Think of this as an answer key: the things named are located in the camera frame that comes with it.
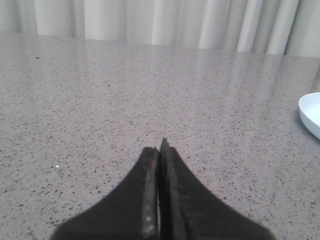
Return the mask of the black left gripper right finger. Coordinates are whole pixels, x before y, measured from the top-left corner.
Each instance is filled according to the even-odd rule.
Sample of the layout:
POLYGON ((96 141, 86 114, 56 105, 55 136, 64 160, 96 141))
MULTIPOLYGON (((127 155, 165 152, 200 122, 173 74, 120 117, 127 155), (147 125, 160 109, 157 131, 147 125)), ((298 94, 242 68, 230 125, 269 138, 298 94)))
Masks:
POLYGON ((266 227, 229 207, 162 140, 159 159, 160 239, 273 240, 266 227))

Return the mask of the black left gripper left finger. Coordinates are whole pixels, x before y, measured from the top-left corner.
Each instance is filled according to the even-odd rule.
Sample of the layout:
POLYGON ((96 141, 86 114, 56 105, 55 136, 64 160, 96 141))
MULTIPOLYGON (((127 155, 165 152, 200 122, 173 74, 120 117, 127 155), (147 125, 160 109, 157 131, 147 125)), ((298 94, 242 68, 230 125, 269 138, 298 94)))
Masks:
POLYGON ((111 193, 81 214, 67 220, 53 240, 158 239, 158 157, 145 147, 139 159, 111 193))

